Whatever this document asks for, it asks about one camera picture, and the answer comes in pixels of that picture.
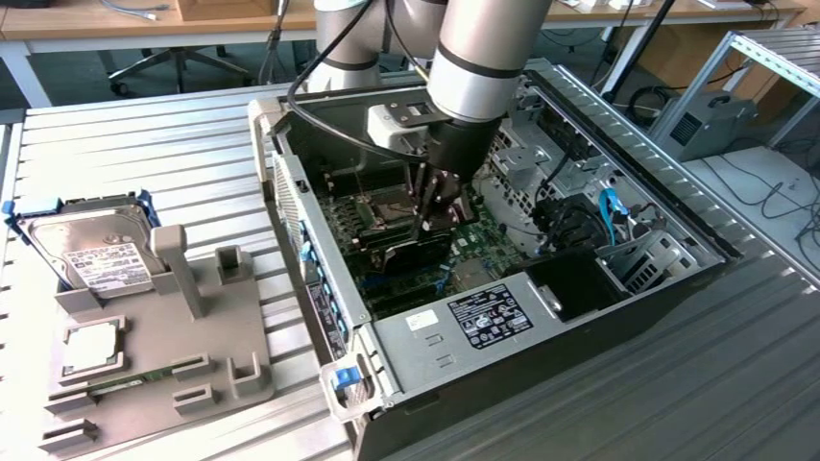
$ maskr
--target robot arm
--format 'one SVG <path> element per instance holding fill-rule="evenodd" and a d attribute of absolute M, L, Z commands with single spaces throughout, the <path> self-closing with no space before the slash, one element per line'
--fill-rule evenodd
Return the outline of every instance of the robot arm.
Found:
<path fill-rule="evenodd" d="M 409 166 L 409 192 L 421 229 L 437 231 L 474 218 L 465 184 L 474 179 L 507 112 L 551 0 L 317 0 L 318 46 L 326 49 L 362 9 L 370 8 L 311 77 L 310 91 L 378 84 L 378 53 L 397 52 L 397 30 L 414 57 L 435 57 L 427 86 L 431 111 L 423 127 L 427 163 Z M 369 131 L 397 149 L 382 114 Z M 399 133 L 407 127 L 394 127 Z"/>

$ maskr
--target barcode label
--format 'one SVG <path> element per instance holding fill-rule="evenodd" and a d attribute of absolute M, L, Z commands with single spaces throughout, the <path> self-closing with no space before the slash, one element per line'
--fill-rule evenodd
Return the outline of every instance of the barcode label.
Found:
<path fill-rule="evenodd" d="M 95 293 L 105 293 L 151 280 L 149 267 L 134 243 L 93 248 L 63 255 Z"/>

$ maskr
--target cable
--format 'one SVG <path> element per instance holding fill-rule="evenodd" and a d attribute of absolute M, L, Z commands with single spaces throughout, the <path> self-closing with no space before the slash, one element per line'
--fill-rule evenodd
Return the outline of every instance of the cable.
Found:
<path fill-rule="evenodd" d="M 145 19 L 150 19 L 151 21 L 157 20 L 157 14 L 150 12 L 165 12 L 171 6 L 167 4 L 157 5 L 154 7 L 147 8 L 130 8 L 122 7 L 121 5 L 113 3 L 110 0 L 101 0 L 101 3 L 105 7 L 115 10 L 117 12 L 122 12 L 123 14 L 131 14 L 133 16 L 143 17 Z"/>
<path fill-rule="evenodd" d="M 282 58 L 278 54 L 279 40 L 282 39 L 282 23 L 285 22 L 285 16 L 287 15 L 287 8 L 291 6 L 291 0 L 282 0 L 281 4 L 282 8 L 279 11 L 278 22 L 274 26 L 271 33 L 269 34 L 269 40 L 266 43 L 266 47 L 269 52 L 266 53 L 266 59 L 262 61 L 262 67 L 259 68 L 259 75 L 257 78 L 257 82 L 261 85 L 274 83 L 277 81 L 277 74 L 274 70 L 274 64 L 271 63 L 271 57 L 277 55 L 279 66 L 282 67 L 282 71 L 285 71 L 285 64 L 282 63 Z M 266 79 L 266 69 L 269 69 L 269 79 Z"/>
<path fill-rule="evenodd" d="M 593 88 L 597 88 L 603 82 L 606 82 L 610 78 L 610 75 L 613 75 L 613 70 L 615 70 L 615 63 L 618 62 L 618 60 L 621 60 L 621 55 L 623 55 L 625 53 L 625 48 L 626 47 L 622 46 L 621 50 L 618 50 L 618 55 L 615 55 L 615 60 L 613 60 L 613 65 L 610 66 L 610 69 L 607 70 L 605 77 L 602 77 L 602 79 L 593 84 Z"/>
<path fill-rule="evenodd" d="M 729 151 L 733 148 L 733 145 L 741 139 L 746 139 L 746 138 L 739 138 L 735 141 L 733 141 L 733 143 L 730 143 L 730 146 L 727 146 L 727 149 L 725 149 L 725 153 L 726 153 L 726 151 Z M 820 267 L 818 266 L 818 263 L 815 263 L 813 261 L 813 259 L 809 257 L 809 253 L 806 252 L 806 248 L 805 248 L 805 237 L 810 233 L 811 233 L 811 237 L 813 237 L 813 240 L 815 242 L 815 245 L 818 245 L 818 247 L 820 248 L 820 240 L 818 239 L 818 233 L 820 232 L 820 185 L 818 184 L 818 181 L 814 179 L 814 177 L 811 175 L 809 175 L 809 180 L 811 181 L 813 185 L 815 186 L 815 190 L 817 190 L 815 200 L 813 201 L 811 204 L 802 205 L 791 197 L 789 197 L 786 194 L 783 194 L 783 192 L 781 192 L 781 189 L 782 189 L 782 187 L 785 185 L 783 182 L 779 182 L 778 184 L 773 185 L 767 180 L 765 180 L 765 178 L 762 178 L 759 175 L 757 175 L 751 171 L 749 171 L 745 168 L 742 168 L 739 165 L 737 165 L 723 155 L 721 155 L 718 157 L 721 157 L 741 172 L 743 172 L 745 174 L 747 174 L 753 178 L 758 179 L 758 181 L 761 181 L 771 189 L 770 192 L 767 193 L 767 196 L 762 200 L 759 200 L 759 201 L 747 201 L 747 200 L 745 200 L 741 197 L 741 195 L 738 194 L 738 192 L 729 185 L 729 183 L 723 179 L 723 177 L 718 174 L 718 171 L 715 170 L 713 165 L 709 163 L 709 161 L 706 161 L 706 158 L 702 158 L 702 162 L 705 163 L 706 167 L 710 169 L 710 171 L 713 172 L 713 174 L 715 175 L 718 180 L 725 184 L 725 186 L 730 190 L 730 193 L 735 196 L 738 201 L 742 202 L 745 205 L 749 205 L 749 206 L 761 206 L 761 213 L 762 213 L 762 215 L 763 215 L 763 217 L 766 219 L 774 220 L 774 219 L 779 219 L 783 216 L 787 216 L 787 215 L 790 215 L 790 214 L 793 214 L 793 213 L 795 213 L 798 211 L 803 211 L 803 210 L 809 210 L 810 211 L 811 217 L 810 217 L 809 221 L 806 222 L 806 225 L 805 225 L 803 229 L 798 233 L 798 235 L 795 237 L 795 240 L 798 242 L 798 247 L 799 247 L 801 253 L 802 253 L 803 257 L 805 257 L 806 262 L 809 262 L 809 264 L 814 267 L 815 270 L 820 271 Z M 790 210 L 787 210 L 787 211 L 785 211 L 785 212 L 782 212 L 782 213 L 778 213 L 775 215 L 770 215 L 770 214 L 767 214 L 767 204 L 770 202 L 771 197 L 774 197 L 775 195 L 781 195 L 797 207 L 790 209 Z"/>
<path fill-rule="evenodd" d="M 399 47 L 402 48 L 402 51 L 406 54 L 406 57 L 409 58 L 409 61 L 413 63 L 413 67 L 415 68 L 415 73 L 419 74 L 419 77 L 422 77 L 422 80 L 427 83 L 431 81 L 431 77 L 427 74 L 427 70 L 425 70 L 425 66 L 422 66 L 419 61 L 415 60 L 415 56 L 413 55 L 411 50 L 409 46 L 406 45 L 406 42 L 402 40 L 402 37 L 399 36 L 399 31 L 397 30 L 397 23 L 394 22 L 395 5 L 397 5 L 395 0 L 391 0 L 390 2 L 385 2 L 385 12 L 387 15 L 387 24 L 390 25 L 390 31 L 393 32 L 394 37 L 397 37 L 397 41 L 399 42 Z"/>
<path fill-rule="evenodd" d="M 555 170 L 553 170 L 553 172 L 550 173 L 550 176 L 547 176 L 547 179 L 542 181 L 542 185 L 539 185 L 539 188 L 537 189 L 537 199 L 539 198 L 542 191 L 545 195 L 547 194 L 547 186 L 550 185 L 553 180 L 555 180 L 555 177 L 559 176 L 559 173 L 565 169 L 565 166 L 567 165 L 569 161 L 570 161 L 570 156 L 565 154 L 565 156 L 559 160 L 559 164 L 555 165 Z"/>
<path fill-rule="evenodd" d="M 565 47 L 570 48 L 571 52 L 575 50 L 575 47 L 577 47 L 577 46 L 583 46 L 583 45 L 586 45 L 587 43 L 591 43 L 593 41 L 595 41 L 595 40 L 601 37 L 599 33 L 597 32 L 597 33 L 595 33 L 595 35 L 593 35 L 590 38 L 587 38 L 586 40 L 581 41 L 579 43 L 562 43 L 561 41 L 555 40 L 551 36 L 549 36 L 549 35 L 546 34 L 547 32 L 550 32 L 550 31 L 542 31 L 542 36 L 543 36 L 543 37 L 545 37 L 549 41 L 551 41 L 553 43 L 555 43 L 557 45 L 559 45 L 559 46 L 565 46 Z"/>
<path fill-rule="evenodd" d="M 362 17 L 365 16 L 365 13 L 369 11 L 369 8 L 371 7 L 371 5 L 374 5 L 374 0 L 367 0 L 366 3 L 362 6 L 362 9 L 359 10 L 359 12 L 354 16 L 354 18 L 350 20 L 350 23 L 347 24 L 347 26 L 345 26 L 343 31 L 339 33 L 337 38 L 334 38 L 334 41 L 326 47 L 326 49 L 322 51 L 322 53 L 319 53 L 319 56 L 317 56 L 317 58 L 311 61 L 311 63 L 309 64 L 309 67 L 306 68 L 303 73 L 299 74 L 299 76 L 297 77 L 297 80 L 294 81 L 294 84 L 291 85 L 291 88 L 289 88 L 289 90 L 287 90 L 287 103 L 291 106 L 291 110 L 294 110 L 294 112 L 309 123 L 311 123 L 315 127 L 318 127 L 325 132 L 333 134 L 339 139 L 343 139 L 345 141 L 351 143 L 354 146 L 357 146 L 357 147 L 365 149 L 366 151 L 373 152 L 374 154 L 378 154 L 378 155 L 381 155 L 383 157 L 394 158 L 394 159 L 398 159 L 398 160 L 402 160 L 402 161 L 414 162 L 414 163 L 421 163 L 421 162 L 427 161 L 427 157 L 425 157 L 425 156 L 415 156 L 415 155 L 410 155 L 410 154 L 403 154 L 403 153 L 397 152 L 397 151 L 391 151 L 390 149 L 385 149 L 383 147 L 378 146 L 377 144 L 374 144 L 374 143 L 371 143 L 371 142 L 369 142 L 369 141 L 366 141 L 363 139 L 359 139 L 358 137 L 355 137 L 351 134 L 346 133 L 338 127 L 335 127 L 334 125 L 327 123 L 325 120 L 322 120 L 322 118 L 319 118 L 317 115 L 314 115 L 297 102 L 297 91 L 299 90 L 299 88 L 302 87 L 303 83 L 306 82 L 306 80 L 311 76 L 311 73 L 314 72 L 314 70 L 318 68 L 318 66 L 322 64 L 322 62 L 327 59 L 327 57 L 331 55 L 331 53 L 334 53 L 334 50 L 337 49 L 337 47 L 339 46 L 339 44 L 342 43 L 342 41 L 345 40 L 347 35 L 350 34 L 350 31 L 353 31 L 354 27 L 357 27 L 357 24 L 359 24 L 359 21 L 362 20 Z"/>
<path fill-rule="evenodd" d="M 627 11 L 625 12 L 625 17 L 621 19 L 619 29 L 625 27 L 627 23 L 627 17 L 630 17 L 630 11 L 633 10 L 633 4 L 635 0 L 630 0 L 630 5 L 627 6 Z M 605 51 L 602 52 L 602 58 L 599 59 L 599 64 L 595 67 L 595 72 L 593 73 L 593 78 L 590 79 L 590 85 L 595 82 L 595 78 L 599 76 L 599 70 L 602 70 L 602 65 L 605 65 L 605 60 L 607 59 L 607 51 L 610 51 L 610 45 L 613 44 L 613 40 L 615 39 L 615 34 L 610 35 L 610 40 L 607 40 L 607 45 L 605 46 Z"/>

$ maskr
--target office chair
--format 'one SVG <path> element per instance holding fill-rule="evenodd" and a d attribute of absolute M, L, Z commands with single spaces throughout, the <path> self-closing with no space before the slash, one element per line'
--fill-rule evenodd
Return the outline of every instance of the office chair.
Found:
<path fill-rule="evenodd" d="M 175 68 L 178 69 L 178 93 L 185 93 L 185 78 L 182 72 L 187 70 L 186 61 L 198 61 L 211 67 L 217 67 L 218 69 L 241 75 L 243 77 L 243 85 L 251 86 L 254 83 L 254 78 L 251 77 L 250 72 L 231 62 L 198 53 L 198 51 L 203 48 L 209 48 L 209 46 L 175 46 L 157 54 L 153 53 L 150 48 L 145 48 L 141 50 L 143 53 L 143 59 L 137 61 L 125 69 L 110 74 L 109 81 L 111 83 L 113 92 L 118 96 L 126 96 L 129 94 L 129 85 L 126 82 L 122 82 L 122 80 L 150 67 L 154 67 L 155 65 L 171 60 L 174 60 Z M 223 45 L 217 45 L 217 55 L 221 58 L 226 58 L 229 56 Z"/>

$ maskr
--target gray plastic holder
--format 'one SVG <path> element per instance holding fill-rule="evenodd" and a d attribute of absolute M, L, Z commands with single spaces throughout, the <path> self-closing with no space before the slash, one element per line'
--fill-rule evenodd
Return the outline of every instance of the gray plastic holder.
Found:
<path fill-rule="evenodd" d="M 93 443 L 97 439 L 97 428 L 98 426 L 87 419 L 57 425 L 43 433 L 39 447 L 49 453 L 55 453 L 75 445 Z"/>

